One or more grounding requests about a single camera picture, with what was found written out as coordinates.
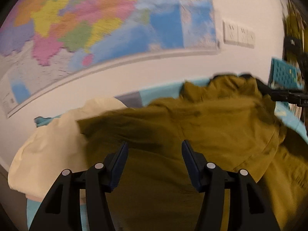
map poster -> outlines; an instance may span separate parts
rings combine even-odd
[[[217,48],[212,0],[19,0],[0,29],[0,65],[10,67],[0,102],[11,115],[93,65],[189,48]]]

wall socket panel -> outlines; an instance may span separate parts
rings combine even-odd
[[[224,43],[248,48],[255,47],[255,33],[252,29],[235,22],[224,21]]]

cream cloth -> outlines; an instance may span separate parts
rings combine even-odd
[[[8,175],[10,188],[29,198],[43,199],[62,170],[87,170],[87,141],[76,121],[123,108],[126,106],[115,98],[91,99],[82,108],[69,110],[47,126],[38,127],[13,159]]]

teal basket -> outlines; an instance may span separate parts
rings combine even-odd
[[[297,83],[299,70],[283,60],[272,58],[269,85],[274,81],[285,89],[302,89]]]

white wall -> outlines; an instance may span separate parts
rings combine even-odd
[[[250,72],[267,82],[271,57],[282,55],[280,0],[213,0],[222,18],[251,27],[254,49],[224,45],[214,56],[186,56],[142,61],[72,81],[35,99],[9,119],[0,110],[0,164],[8,169],[16,151],[35,129],[36,116],[56,116],[95,96],[115,96],[144,87],[217,72]]]

